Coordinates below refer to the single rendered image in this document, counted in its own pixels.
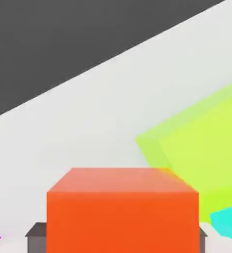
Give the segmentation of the large lime green box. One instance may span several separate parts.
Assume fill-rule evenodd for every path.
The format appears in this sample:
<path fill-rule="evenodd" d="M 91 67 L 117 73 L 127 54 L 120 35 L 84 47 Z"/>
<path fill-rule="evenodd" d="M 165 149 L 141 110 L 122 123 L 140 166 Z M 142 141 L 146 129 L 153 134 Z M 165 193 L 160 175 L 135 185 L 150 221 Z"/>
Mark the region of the large lime green box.
<path fill-rule="evenodd" d="M 232 206 L 232 83 L 136 138 L 149 166 L 199 192 L 199 220 Z"/>

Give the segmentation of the small cyan cube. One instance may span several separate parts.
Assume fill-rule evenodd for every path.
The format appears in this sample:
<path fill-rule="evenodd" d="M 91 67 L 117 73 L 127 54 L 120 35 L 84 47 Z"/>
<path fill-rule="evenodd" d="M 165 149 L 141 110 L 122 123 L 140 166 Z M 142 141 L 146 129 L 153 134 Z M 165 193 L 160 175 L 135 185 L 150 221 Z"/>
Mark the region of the small cyan cube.
<path fill-rule="evenodd" d="M 232 239 L 232 206 L 213 212 L 209 216 L 214 229 L 220 235 Z"/>

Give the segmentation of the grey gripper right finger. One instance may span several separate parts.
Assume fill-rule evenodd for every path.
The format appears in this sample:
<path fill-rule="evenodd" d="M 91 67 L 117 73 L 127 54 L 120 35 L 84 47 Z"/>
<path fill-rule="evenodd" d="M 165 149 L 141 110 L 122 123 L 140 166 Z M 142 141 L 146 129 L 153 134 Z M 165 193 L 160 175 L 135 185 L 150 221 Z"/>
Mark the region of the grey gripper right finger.
<path fill-rule="evenodd" d="M 212 225 L 200 222 L 199 226 L 206 233 L 205 253 L 232 253 L 232 239 L 221 236 Z"/>

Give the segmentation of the small orange cube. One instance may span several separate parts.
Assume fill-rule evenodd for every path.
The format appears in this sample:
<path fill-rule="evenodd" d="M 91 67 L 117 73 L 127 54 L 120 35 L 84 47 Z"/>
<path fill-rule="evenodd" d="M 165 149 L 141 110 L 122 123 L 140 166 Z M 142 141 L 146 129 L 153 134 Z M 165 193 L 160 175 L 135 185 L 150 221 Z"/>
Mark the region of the small orange cube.
<path fill-rule="evenodd" d="M 167 169 L 71 169 L 46 224 L 46 253 L 199 253 L 199 194 Z"/>

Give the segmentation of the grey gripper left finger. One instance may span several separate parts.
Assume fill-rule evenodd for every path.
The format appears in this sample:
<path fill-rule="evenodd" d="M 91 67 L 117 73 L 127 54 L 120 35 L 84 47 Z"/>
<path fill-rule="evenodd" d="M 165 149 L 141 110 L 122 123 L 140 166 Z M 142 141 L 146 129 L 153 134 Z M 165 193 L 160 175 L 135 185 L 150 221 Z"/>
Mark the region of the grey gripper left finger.
<path fill-rule="evenodd" d="M 25 238 L 5 242 L 0 253 L 46 253 L 46 222 L 36 222 Z"/>

